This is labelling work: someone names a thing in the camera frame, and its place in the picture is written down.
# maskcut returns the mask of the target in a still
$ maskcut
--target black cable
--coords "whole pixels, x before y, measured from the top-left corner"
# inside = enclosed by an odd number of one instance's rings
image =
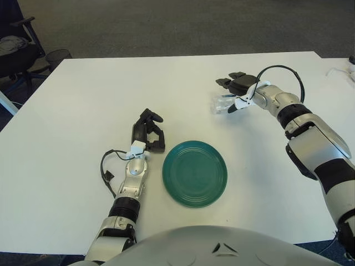
[[[332,246],[332,244],[335,243],[335,241],[337,240],[338,238],[338,235],[339,235],[339,230],[337,231],[337,233],[335,234],[335,237],[333,238],[333,240],[329,243],[329,245],[327,245],[325,248],[323,248],[321,251],[319,251],[317,254],[321,254],[323,253],[324,251],[326,251],[328,248],[330,248]]]
[[[123,154],[126,154],[127,152],[126,151],[120,151],[120,150],[109,150],[107,152],[105,152],[104,156],[102,157],[101,159],[101,163],[100,163],[100,173],[101,173],[101,178],[102,180],[104,181],[105,185],[107,186],[107,188],[109,189],[109,191],[111,192],[112,196],[115,198],[116,197],[116,194],[115,192],[113,191],[111,185],[110,185],[110,180],[107,180],[106,179],[106,176],[105,176],[105,173],[104,173],[104,167],[103,167],[103,163],[104,163],[104,160],[106,158],[106,156],[112,154],[113,152],[115,152],[117,154],[117,156],[123,160],[123,161],[129,161],[133,158],[135,158],[137,155],[142,155],[144,152],[140,153],[140,154],[135,154],[133,157],[131,158],[128,158],[128,159],[124,159],[122,158],[118,153],[123,153]]]
[[[260,71],[260,73],[257,75],[256,77],[256,84],[255,84],[255,87],[254,87],[254,91],[253,91],[253,94],[251,95],[250,97],[250,100],[254,97],[254,94],[255,94],[255,91],[256,91],[256,88],[257,88],[257,85],[260,81],[260,77],[261,75],[267,70],[267,69],[270,69],[270,68],[285,68],[289,71],[291,71],[296,79],[298,80],[298,82],[300,83],[300,87],[301,87],[301,98],[300,98],[300,101],[303,103],[304,100],[305,100],[305,87],[303,86],[303,83],[302,83],[302,80],[300,78],[300,76],[297,74],[296,71],[294,71],[292,68],[289,68],[288,66],[285,66],[285,65],[271,65],[271,66],[268,66],[267,68],[264,68],[262,71]]]
[[[110,181],[106,180],[106,178],[105,178],[104,167],[103,167],[103,163],[104,163],[104,160],[105,160],[106,156],[112,154],[113,152],[115,152],[115,150],[109,150],[109,151],[105,152],[104,156],[102,156],[101,163],[100,163],[100,173],[101,173],[102,180],[104,181],[105,185],[107,186],[107,188],[111,192],[112,196],[115,198],[116,194],[112,190],[112,187],[110,185]]]

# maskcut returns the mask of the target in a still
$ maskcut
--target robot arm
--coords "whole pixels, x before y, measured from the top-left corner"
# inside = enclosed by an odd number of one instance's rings
[[[355,258],[355,166],[345,141],[319,116],[307,109],[297,96],[286,93],[268,81],[259,82],[244,73],[232,73],[235,80],[217,83],[236,95],[229,112],[258,105],[281,124],[289,139],[286,152],[300,172],[322,186],[328,210],[336,224],[338,240]]]
[[[104,173],[102,167],[105,156],[117,151],[106,152],[102,159],[101,174],[105,184],[115,197],[115,201],[108,217],[102,222],[99,232],[85,256],[85,261],[106,262],[136,243],[135,223],[138,219],[141,194],[148,175],[146,161],[150,157],[150,151],[164,152],[165,150],[164,132],[155,125],[154,121],[162,122],[163,118],[147,108],[134,124],[131,149],[125,153],[125,158],[120,157],[128,163],[125,168],[125,179],[121,183],[117,195],[110,185],[113,175],[109,172]],[[149,142],[147,134],[151,132],[155,132],[159,139]]]

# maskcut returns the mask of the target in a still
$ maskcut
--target table surface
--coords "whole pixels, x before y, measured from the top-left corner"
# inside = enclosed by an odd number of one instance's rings
[[[0,132],[0,250],[84,254],[113,203],[100,178],[101,157],[112,148],[129,150],[132,125],[145,108],[164,118],[166,151],[149,161],[138,240],[196,224],[290,243],[333,238],[320,184],[290,161],[277,120],[258,106],[214,115],[210,103],[227,93],[215,80],[228,73],[287,65],[305,84],[306,106],[355,152],[353,83],[344,73],[325,76],[344,62],[314,52],[65,60]],[[268,70],[263,79],[300,94],[284,69]],[[179,205],[163,185],[165,156],[186,140],[212,145],[227,165],[223,195],[205,208]],[[115,156],[106,161],[115,189],[124,167]]]

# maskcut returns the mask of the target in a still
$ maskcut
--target mesh trash can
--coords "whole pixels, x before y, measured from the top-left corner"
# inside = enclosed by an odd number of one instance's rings
[[[55,50],[45,56],[45,60],[49,63],[49,71],[52,72],[63,59],[73,58],[70,52],[66,49]]]

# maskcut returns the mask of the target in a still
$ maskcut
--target teal ceramic plate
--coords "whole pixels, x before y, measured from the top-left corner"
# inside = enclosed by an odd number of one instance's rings
[[[205,207],[222,195],[227,167],[211,145],[186,141],[175,146],[165,158],[163,181],[177,202],[191,208]]]

